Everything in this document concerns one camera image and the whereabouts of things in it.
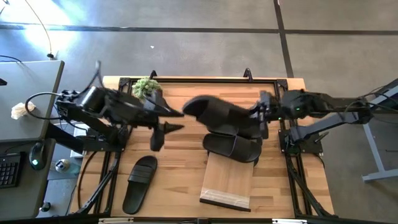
concrete floor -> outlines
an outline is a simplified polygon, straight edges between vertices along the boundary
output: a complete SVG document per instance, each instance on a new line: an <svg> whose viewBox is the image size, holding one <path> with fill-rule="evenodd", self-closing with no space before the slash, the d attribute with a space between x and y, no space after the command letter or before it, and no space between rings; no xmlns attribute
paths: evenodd
<svg viewBox="0 0 398 224"><path fill-rule="evenodd" d="M3 22L36 23L24 1L11 1ZM116 27L277 29L273 0L30 0L48 24ZM279 0L286 29L398 30L395 0ZM103 75L234 76L246 67L255 77L286 77L279 34L50 31L53 51L66 63L60 89L82 89L95 60ZM333 96L359 96L397 78L398 35L287 34L294 77L307 89ZM24 61L46 60L40 27L0 30L0 53ZM371 123L377 139L396 126ZM398 168L396 139L380 148L386 168ZM377 171L361 126L340 126L322 141L335 213L344 218L398 222L398 178L364 184ZM66 208L74 182L63 189ZM59 191L54 184L49 193ZM66 210L57 212L63 215Z"/></svg>

wooden board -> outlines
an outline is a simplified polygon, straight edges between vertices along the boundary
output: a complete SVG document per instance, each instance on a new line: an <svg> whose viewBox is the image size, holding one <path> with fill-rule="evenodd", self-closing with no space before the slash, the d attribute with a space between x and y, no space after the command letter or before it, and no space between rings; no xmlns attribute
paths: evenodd
<svg viewBox="0 0 398 224"><path fill-rule="evenodd" d="M104 84L108 88L117 89L119 78L104 77ZM305 88L301 78L289 78L288 84L290 90ZM259 90L273 92L273 88L266 84L162 83L162 88L168 104L178 110L190 98L200 94L217 95L248 108L258 99ZM137 128L133 131L119 167L111 212L113 217L128 216L122 210L127 178L136 161L146 155L158 158L159 164L144 204L140 212L134 215L135 217L292 218L294 216L285 158L279 149L278 122L269 124L269 139L264 141L259 163L253 169L250 189L252 212L241 212L199 202L208 162L207 153L201 145L207 133L206 128L190 116L162 120L184 124L185 127L166 135L164 147L160 152L150 151L151 132L147 128ZM311 122L312 119L300 120L300 124ZM81 185L82 203L98 185L103 156L103 153L97 153L88 164ZM321 162L313 155L304 154L303 163L308 188L323 207L333 213ZM106 191L101 208L104 208L107 195ZM302 193L299 190L298 196L303 210ZM71 212L77 210L75 194Z"/></svg>
<svg viewBox="0 0 398 224"><path fill-rule="evenodd" d="M210 153L200 202L250 211L253 162L242 163Z"/></svg>

succulent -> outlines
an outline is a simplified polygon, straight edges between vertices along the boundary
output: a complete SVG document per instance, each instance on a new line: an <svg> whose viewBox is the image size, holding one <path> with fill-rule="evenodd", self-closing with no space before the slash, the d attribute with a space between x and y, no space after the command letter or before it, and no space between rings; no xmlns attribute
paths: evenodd
<svg viewBox="0 0 398 224"><path fill-rule="evenodd" d="M132 86L132 94L140 100L146 95L151 95L154 90L161 90L159 83L149 77L141 78Z"/></svg>

black slide sandal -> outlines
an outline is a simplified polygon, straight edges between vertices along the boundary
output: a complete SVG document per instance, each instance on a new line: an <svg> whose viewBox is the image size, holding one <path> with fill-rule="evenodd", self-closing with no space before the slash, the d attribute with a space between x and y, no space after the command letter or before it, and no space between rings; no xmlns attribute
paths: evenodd
<svg viewBox="0 0 398 224"><path fill-rule="evenodd" d="M230 136L241 136L248 139L261 138L260 125L252 125L248 128L237 128L229 124L221 125L217 128L207 127L207 130L213 134L226 134Z"/></svg>
<svg viewBox="0 0 398 224"><path fill-rule="evenodd" d="M129 185L123 202L124 213L133 215L139 211L156 168L157 159L154 156L144 156L136 162L128 179Z"/></svg>
<svg viewBox="0 0 398 224"><path fill-rule="evenodd" d="M259 141L252 141L240 136L207 134L203 147L210 152L226 156L239 162L252 162L261 155Z"/></svg>
<svg viewBox="0 0 398 224"><path fill-rule="evenodd" d="M186 102L182 108L183 113L195 116L197 121L212 128L229 123L231 125L245 124L249 127L249 110L221 100L215 96L196 96Z"/></svg>

computer mouse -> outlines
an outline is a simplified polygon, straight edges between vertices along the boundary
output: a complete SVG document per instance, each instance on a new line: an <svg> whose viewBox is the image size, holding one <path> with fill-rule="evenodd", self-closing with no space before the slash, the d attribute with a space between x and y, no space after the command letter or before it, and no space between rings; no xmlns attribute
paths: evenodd
<svg viewBox="0 0 398 224"><path fill-rule="evenodd" d="M44 144L37 142L30 149L29 162L34 170L41 170L45 167L46 159L44 155Z"/></svg>

